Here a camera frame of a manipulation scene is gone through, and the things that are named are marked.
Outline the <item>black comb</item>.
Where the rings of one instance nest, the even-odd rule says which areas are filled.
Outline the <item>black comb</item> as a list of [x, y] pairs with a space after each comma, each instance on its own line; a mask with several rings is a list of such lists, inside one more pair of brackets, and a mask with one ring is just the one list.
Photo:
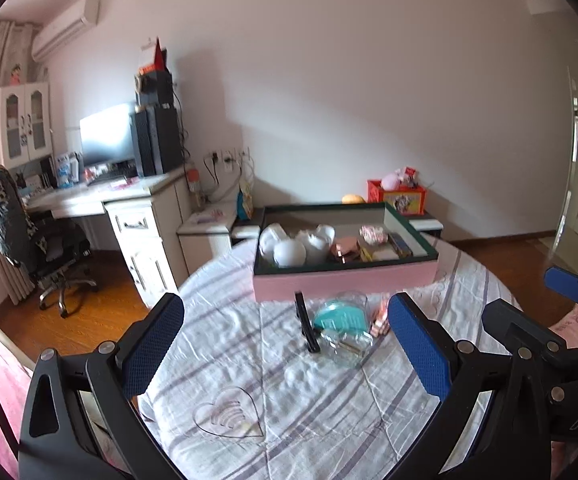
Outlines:
[[301, 334], [305, 339], [307, 351], [310, 353], [321, 352], [321, 347], [318, 344], [316, 332], [313, 329], [309, 314], [306, 310], [302, 292], [295, 293], [295, 315], [300, 321]]

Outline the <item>rose gold round tin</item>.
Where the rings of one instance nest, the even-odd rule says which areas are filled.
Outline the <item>rose gold round tin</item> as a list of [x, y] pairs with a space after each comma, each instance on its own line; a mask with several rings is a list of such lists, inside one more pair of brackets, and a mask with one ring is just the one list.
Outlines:
[[332, 258], [342, 264], [361, 261], [361, 246], [356, 236], [337, 237], [331, 247]]

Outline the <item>white cup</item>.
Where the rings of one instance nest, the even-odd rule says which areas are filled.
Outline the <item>white cup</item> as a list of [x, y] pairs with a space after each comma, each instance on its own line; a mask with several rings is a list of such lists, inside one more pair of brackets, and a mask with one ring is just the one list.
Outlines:
[[313, 230], [299, 231], [295, 238], [305, 246], [306, 250], [325, 252], [330, 249], [335, 235], [336, 231], [333, 226], [320, 224]]

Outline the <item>striped white tablecloth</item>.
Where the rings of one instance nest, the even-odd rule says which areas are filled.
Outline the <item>striped white tablecloth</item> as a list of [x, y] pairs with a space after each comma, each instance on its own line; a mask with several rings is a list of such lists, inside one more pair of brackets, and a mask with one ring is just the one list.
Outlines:
[[393, 336], [361, 363], [306, 349], [292, 302], [254, 300], [255, 246], [181, 287], [185, 322], [138, 400], [190, 479], [380, 479], [437, 407]]

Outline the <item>black office chair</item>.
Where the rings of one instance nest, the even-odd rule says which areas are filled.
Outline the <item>black office chair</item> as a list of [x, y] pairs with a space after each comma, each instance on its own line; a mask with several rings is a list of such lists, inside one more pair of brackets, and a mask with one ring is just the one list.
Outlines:
[[78, 285], [97, 286], [85, 259], [90, 243], [84, 230], [68, 218], [48, 214], [30, 216], [19, 196], [16, 181], [0, 165], [0, 254], [42, 289], [39, 307], [49, 308], [47, 298], [58, 294], [60, 316], [70, 315], [65, 291]]

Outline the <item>red toy box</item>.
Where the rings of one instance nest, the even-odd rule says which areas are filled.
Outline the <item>red toy box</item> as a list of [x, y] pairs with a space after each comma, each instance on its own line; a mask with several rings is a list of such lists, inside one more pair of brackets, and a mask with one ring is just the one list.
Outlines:
[[379, 180], [367, 181], [367, 202], [386, 203], [394, 207], [403, 216], [420, 216], [425, 212], [427, 189], [423, 186], [415, 188], [397, 188], [386, 191]]

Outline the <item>pink plush toy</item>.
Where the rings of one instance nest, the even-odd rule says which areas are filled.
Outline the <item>pink plush toy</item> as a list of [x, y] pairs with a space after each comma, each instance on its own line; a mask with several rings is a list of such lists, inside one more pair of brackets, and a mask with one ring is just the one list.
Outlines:
[[380, 186], [385, 192], [398, 190], [403, 185], [403, 174], [400, 171], [393, 171], [387, 174], [380, 181]]

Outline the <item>yellow octopus plush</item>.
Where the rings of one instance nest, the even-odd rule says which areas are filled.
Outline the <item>yellow octopus plush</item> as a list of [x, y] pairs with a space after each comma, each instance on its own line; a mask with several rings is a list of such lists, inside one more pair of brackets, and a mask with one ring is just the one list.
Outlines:
[[343, 204], [365, 204], [366, 200], [362, 196], [356, 194], [345, 194], [341, 198], [341, 203]]

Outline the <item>white computer desk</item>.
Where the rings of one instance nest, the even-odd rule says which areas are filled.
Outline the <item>white computer desk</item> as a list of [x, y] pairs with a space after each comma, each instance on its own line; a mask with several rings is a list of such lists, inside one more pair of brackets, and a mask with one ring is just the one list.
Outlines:
[[92, 218], [111, 224], [137, 292], [148, 308], [164, 292], [177, 292], [189, 271], [178, 229], [190, 217], [186, 170], [62, 188], [32, 198], [27, 209], [54, 218]]

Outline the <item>white small side cabinet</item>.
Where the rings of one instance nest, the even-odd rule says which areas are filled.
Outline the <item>white small side cabinet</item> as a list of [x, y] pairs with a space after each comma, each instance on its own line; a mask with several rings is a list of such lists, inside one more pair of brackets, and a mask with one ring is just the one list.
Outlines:
[[236, 219], [233, 202], [218, 203], [195, 212], [178, 228], [178, 242], [190, 274], [231, 251], [231, 228]]

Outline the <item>colourful snack bag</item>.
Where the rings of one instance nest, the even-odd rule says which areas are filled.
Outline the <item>colourful snack bag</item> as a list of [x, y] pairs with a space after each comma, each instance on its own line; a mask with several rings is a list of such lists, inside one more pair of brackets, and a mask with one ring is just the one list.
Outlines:
[[237, 194], [237, 216], [239, 220], [248, 221], [253, 217], [254, 206], [252, 188], [246, 179], [241, 179]]

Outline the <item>black computer tower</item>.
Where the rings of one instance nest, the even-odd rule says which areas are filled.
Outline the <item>black computer tower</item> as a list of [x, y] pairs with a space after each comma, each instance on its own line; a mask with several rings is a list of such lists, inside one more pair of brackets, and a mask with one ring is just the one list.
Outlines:
[[130, 115], [130, 126], [140, 178], [168, 174], [184, 165], [181, 132], [173, 107], [147, 106]]

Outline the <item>computer monitor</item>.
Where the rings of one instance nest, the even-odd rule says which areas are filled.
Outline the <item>computer monitor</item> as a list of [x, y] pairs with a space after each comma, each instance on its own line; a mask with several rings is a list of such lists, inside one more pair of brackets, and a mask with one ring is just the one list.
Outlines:
[[133, 110], [134, 105], [122, 103], [80, 120], [80, 145], [85, 167], [126, 162], [134, 158]]

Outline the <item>black box on tower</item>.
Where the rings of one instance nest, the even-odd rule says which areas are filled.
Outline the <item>black box on tower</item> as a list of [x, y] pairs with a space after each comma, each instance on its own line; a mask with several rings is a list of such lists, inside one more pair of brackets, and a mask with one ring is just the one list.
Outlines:
[[152, 70], [135, 76], [138, 106], [171, 107], [174, 105], [173, 78], [169, 70]]

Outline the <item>wall air conditioner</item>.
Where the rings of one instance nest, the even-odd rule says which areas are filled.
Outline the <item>wall air conditioner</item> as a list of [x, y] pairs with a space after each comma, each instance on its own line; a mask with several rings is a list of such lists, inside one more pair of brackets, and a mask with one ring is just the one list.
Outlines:
[[100, 0], [78, 0], [42, 28], [32, 42], [32, 59], [45, 61], [71, 40], [97, 25]]

